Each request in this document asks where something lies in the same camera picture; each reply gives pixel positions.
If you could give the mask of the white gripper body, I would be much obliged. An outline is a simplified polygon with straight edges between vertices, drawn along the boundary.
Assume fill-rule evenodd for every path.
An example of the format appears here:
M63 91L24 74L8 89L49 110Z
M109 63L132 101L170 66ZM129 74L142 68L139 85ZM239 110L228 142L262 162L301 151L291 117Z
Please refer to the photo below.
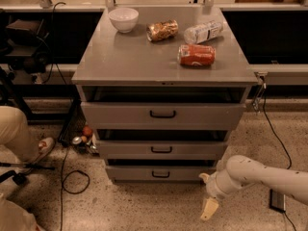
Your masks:
M222 200L228 195L229 176L226 172L213 173L206 182L206 192L212 198Z

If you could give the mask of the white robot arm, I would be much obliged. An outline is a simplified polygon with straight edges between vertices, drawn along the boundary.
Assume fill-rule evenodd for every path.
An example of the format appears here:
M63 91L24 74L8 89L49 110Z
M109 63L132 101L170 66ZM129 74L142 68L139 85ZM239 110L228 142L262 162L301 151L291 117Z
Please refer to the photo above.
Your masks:
M253 184L265 185L308 205L308 172L269 167L243 155L230 157L223 170L211 175L200 173L199 177L205 183L207 193L200 216L202 220L209 220L225 197Z

